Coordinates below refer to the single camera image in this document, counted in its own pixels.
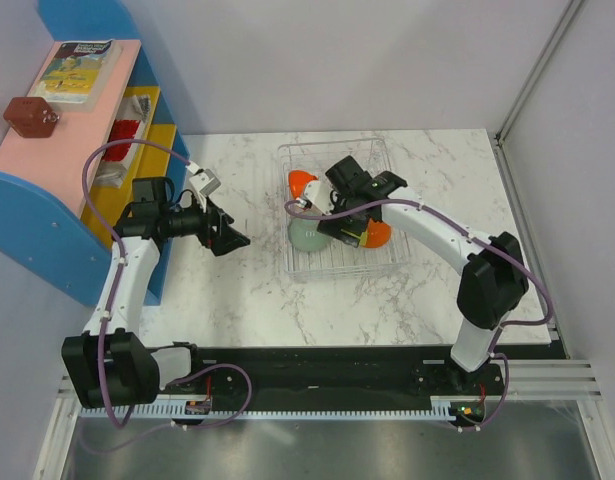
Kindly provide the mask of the lime green bowl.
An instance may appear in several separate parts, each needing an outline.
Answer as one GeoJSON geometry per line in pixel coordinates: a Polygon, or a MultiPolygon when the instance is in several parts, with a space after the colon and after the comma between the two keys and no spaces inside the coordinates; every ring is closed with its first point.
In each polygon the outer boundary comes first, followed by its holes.
{"type": "Polygon", "coordinates": [[[356,233],[345,229],[340,230],[340,240],[346,245],[358,248],[364,239],[364,232],[356,233]]]}

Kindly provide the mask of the white bowl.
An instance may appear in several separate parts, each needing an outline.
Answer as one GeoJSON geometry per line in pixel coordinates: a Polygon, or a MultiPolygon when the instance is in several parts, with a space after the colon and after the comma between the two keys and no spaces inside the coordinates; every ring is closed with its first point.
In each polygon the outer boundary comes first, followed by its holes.
{"type": "Polygon", "coordinates": [[[389,242],[391,235],[392,229],[389,225],[369,220],[367,229],[361,236],[360,245],[369,249],[380,248],[389,242]]]}

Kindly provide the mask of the clear wire dish rack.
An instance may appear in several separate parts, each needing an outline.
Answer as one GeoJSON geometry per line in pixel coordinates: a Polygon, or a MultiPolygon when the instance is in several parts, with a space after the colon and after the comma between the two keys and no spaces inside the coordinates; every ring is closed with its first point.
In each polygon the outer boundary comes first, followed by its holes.
{"type": "Polygon", "coordinates": [[[296,281],[332,277],[387,274],[410,259],[410,246],[405,233],[394,230],[389,241],[379,248],[357,248],[331,239],[319,251],[304,252],[292,245],[289,232],[293,217],[287,215],[284,203],[292,199],[288,175],[303,170],[321,179],[337,161],[350,155],[359,165],[376,175],[392,170],[386,145],[378,138],[334,142],[284,144],[278,148],[278,178],[280,195],[279,221],[285,271],[296,281]]]}

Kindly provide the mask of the pale green bowl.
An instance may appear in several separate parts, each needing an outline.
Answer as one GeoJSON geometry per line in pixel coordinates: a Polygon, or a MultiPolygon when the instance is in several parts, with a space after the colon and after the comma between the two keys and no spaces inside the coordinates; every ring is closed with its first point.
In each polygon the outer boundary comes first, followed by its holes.
{"type": "Polygon", "coordinates": [[[320,233],[317,227],[317,221],[293,218],[288,227],[288,239],[292,247],[307,253],[325,249],[331,238],[320,233]]]}

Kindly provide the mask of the orange bowl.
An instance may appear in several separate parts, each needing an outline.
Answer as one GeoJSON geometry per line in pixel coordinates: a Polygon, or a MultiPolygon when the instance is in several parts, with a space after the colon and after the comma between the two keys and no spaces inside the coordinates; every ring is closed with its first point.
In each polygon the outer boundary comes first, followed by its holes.
{"type": "Polygon", "coordinates": [[[288,187],[293,199],[298,199],[305,187],[312,181],[317,180],[315,175],[304,170],[291,170],[288,173],[288,187]]]}

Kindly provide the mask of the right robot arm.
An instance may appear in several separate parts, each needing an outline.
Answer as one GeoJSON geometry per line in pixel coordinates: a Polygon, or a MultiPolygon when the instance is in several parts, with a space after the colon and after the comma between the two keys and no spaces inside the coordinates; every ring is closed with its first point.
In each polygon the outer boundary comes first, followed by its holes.
{"type": "Polygon", "coordinates": [[[370,221],[402,231],[445,260],[460,276],[457,307],[463,320],[450,351],[445,381],[454,392],[470,392],[481,381],[496,332],[529,289],[518,239],[508,232],[473,231],[425,204],[398,175],[373,176],[351,156],[308,182],[301,197],[333,219],[318,231],[357,247],[370,221]]]}

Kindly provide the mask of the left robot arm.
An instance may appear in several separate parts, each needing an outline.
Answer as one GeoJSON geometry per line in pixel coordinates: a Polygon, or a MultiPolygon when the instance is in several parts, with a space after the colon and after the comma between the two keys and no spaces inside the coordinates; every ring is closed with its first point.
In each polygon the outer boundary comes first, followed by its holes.
{"type": "Polygon", "coordinates": [[[63,362],[86,409],[150,404],[170,382],[185,393],[205,385],[207,371],[191,360],[190,344],[147,347],[138,338],[149,282],[174,238],[193,236],[215,256],[250,241],[210,200],[220,185],[211,171],[191,176],[187,207],[169,197],[170,183],[166,177],[134,180],[133,200],[114,227],[110,268],[98,304],[82,334],[63,342],[63,362]]]}

